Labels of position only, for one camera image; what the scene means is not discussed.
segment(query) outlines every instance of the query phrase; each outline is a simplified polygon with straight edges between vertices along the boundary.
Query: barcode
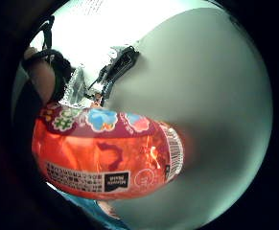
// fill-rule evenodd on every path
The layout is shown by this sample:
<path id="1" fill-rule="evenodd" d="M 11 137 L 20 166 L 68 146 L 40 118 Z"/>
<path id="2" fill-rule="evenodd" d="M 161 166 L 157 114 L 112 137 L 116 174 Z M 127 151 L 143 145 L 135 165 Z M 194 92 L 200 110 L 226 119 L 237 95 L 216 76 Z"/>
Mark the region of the barcode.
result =
<path id="1" fill-rule="evenodd" d="M 184 159 L 183 147 L 177 133 L 173 128 L 162 125 L 160 125 L 160 127 L 167 138 L 169 147 L 170 171 L 167 178 L 167 181 L 169 181 L 181 171 Z"/>

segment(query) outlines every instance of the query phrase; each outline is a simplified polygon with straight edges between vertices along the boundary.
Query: blue flower graphic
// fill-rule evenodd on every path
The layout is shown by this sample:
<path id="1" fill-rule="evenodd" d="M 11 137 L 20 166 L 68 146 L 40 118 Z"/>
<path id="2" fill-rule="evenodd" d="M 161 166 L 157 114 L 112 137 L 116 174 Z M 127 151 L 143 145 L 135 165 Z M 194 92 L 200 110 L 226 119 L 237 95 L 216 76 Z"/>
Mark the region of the blue flower graphic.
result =
<path id="1" fill-rule="evenodd" d="M 114 111 L 92 108 L 87 113 L 86 122 L 94 131 L 112 131 L 118 122 L 118 117 Z"/>

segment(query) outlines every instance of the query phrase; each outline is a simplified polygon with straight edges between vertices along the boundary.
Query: hand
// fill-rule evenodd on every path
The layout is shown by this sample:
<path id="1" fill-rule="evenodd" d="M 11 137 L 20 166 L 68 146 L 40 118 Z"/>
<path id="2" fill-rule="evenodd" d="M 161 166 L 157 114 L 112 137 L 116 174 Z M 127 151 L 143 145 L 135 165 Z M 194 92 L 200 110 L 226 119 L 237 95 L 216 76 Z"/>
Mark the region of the hand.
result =
<path id="1" fill-rule="evenodd" d="M 37 49 L 29 47 L 24 53 L 24 59 L 30 58 L 35 53 L 37 53 Z M 54 70 L 45 60 L 41 59 L 29 66 L 27 74 L 43 104 L 47 104 L 51 100 L 55 89 Z"/>

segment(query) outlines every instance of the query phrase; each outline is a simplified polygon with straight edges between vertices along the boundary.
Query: plastic wrapper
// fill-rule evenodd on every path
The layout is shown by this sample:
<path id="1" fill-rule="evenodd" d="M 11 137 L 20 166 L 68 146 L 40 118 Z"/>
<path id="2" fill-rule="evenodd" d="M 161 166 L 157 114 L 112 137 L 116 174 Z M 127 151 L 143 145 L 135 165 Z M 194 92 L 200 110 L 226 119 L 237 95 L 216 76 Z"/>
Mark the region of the plastic wrapper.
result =
<path id="1" fill-rule="evenodd" d="M 181 171 L 173 128 L 145 116 L 51 103 L 35 122 L 33 153 L 45 178 L 91 199 L 146 196 Z"/>

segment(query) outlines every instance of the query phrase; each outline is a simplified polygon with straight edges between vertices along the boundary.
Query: plastic bottle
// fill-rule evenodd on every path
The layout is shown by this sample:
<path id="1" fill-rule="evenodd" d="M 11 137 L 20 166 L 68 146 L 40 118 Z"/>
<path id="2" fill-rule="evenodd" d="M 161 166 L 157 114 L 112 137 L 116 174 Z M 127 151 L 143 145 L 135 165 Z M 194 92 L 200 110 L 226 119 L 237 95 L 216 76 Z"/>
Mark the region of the plastic bottle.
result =
<path id="1" fill-rule="evenodd" d="M 173 128 L 145 116 L 50 103 L 35 122 L 33 153 L 46 179 L 91 199 L 146 196 L 181 171 Z"/>

